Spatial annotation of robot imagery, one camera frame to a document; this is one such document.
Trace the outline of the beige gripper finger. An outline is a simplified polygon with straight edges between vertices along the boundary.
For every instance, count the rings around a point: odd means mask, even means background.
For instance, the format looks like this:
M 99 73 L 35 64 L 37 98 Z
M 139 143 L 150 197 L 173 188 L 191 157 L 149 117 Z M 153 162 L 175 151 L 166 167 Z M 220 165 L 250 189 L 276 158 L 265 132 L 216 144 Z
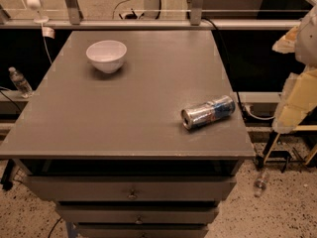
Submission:
M 306 66 L 300 74 L 291 73 L 274 112 L 272 129 L 276 133 L 293 131 L 317 107 L 317 68 Z
M 295 54 L 298 31 L 298 26 L 292 27 L 285 35 L 273 44 L 272 49 L 280 54 Z

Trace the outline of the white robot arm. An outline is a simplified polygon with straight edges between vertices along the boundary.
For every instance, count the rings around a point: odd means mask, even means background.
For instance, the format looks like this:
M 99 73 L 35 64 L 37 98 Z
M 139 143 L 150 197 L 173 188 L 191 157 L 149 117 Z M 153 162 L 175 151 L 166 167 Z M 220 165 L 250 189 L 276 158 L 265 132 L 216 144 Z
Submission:
M 317 107 L 317 6 L 272 49 L 281 54 L 294 53 L 295 59 L 305 65 L 300 74 L 289 75 L 274 112 L 273 131 L 288 134 Z

